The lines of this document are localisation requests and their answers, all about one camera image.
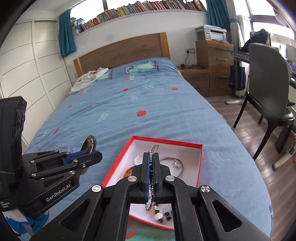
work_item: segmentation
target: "red polka dot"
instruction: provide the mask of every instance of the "red polka dot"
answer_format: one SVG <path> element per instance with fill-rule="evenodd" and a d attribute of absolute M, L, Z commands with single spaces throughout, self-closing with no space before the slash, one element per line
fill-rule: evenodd
<path fill-rule="evenodd" d="M 147 111 L 145 111 L 145 110 L 140 110 L 138 113 L 137 113 L 137 117 L 142 117 L 142 116 L 144 116 L 144 115 L 146 115 L 147 114 Z"/>

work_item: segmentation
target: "red box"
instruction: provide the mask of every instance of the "red box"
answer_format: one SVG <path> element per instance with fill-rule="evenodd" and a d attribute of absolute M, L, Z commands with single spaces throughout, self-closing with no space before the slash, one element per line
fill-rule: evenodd
<path fill-rule="evenodd" d="M 150 151 L 155 144 L 159 145 L 157 152 L 160 160 L 164 157 L 178 158 L 184 165 L 183 173 L 179 178 L 187 185 L 198 187 L 202 162 L 202 144 L 139 136 L 132 136 L 128 140 L 104 179 L 102 186 L 115 185 L 120 179 L 124 178 L 127 170 L 135 165 L 134 160 L 136 159 L 137 165 L 141 164 L 143 153 Z M 177 168 L 171 159 L 163 160 L 160 163 L 167 165 L 173 176 L 178 176 L 181 173 L 181 168 Z M 171 205 L 159 204 L 157 209 L 162 213 L 171 212 Z M 154 219 L 154 211 L 147 212 L 144 204 L 131 204 L 129 215 L 145 223 L 174 230 L 173 219 L 159 223 Z"/>

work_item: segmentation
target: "wooden headboard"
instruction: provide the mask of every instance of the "wooden headboard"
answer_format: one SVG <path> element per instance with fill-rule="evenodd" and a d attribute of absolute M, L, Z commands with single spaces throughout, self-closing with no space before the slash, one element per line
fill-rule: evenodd
<path fill-rule="evenodd" d="M 170 59 L 166 33 L 148 34 L 106 45 L 77 59 L 74 65 L 78 77 L 99 67 L 114 68 L 150 57 Z"/>

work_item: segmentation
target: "black bag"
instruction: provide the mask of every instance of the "black bag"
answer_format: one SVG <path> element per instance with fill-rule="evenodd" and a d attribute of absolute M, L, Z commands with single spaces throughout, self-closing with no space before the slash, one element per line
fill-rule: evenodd
<path fill-rule="evenodd" d="M 268 32 L 265 29 L 261 29 L 259 32 L 254 33 L 254 35 L 244 44 L 241 51 L 248 53 L 250 43 L 260 43 L 266 44 L 268 39 Z"/>
<path fill-rule="evenodd" d="M 246 72 L 240 61 L 230 66 L 229 87 L 234 91 L 244 90 L 246 87 Z"/>

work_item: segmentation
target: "white wardrobe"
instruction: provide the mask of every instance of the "white wardrobe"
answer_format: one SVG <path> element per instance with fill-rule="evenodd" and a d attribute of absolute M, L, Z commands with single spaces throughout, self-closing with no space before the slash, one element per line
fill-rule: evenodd
<path fill-rule="evenodd" d="M 29 144 L 71 89 L 57 21 L 28 21 L 12 28 L 0 48 L 0 87 L 2 97 L 27 101 L 22 137 Z"/>

